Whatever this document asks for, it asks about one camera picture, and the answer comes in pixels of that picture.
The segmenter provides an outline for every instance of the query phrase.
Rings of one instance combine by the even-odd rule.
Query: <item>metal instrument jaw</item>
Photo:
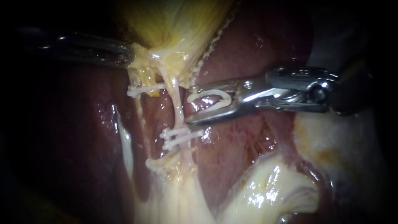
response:
[[[338,76],[316,67],[276,67],[256,78],[226,80],[191,87],[200,93],[221,90],[232,95],[227,107],[195,113],[185,122],[192,128],[209,126],[247,114],[261,108],[288,111],[326,112],[328,98],[336,88]]]
[[[53,59],[127,68],[134,60],[129,44],[61,29],[18,27],[12,31],[19,50]]]

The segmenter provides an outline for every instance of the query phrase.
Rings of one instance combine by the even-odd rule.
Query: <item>metal screw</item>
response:
[[[243,84],[243,87],[245,87],[246,89],[251,89],[253,86],[253,83],[251,81],[245,81],[245,83]]]

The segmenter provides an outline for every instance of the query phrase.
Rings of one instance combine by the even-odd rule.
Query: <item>yellow fat tissue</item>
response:
[[[119,0],[117,26],[136,54],[130,80],[151,86],[160,75],[170,95],[176,80],[189,88],[198,59],[232,5],[232,0]],[[159,90],[147,94],[159,96]]]

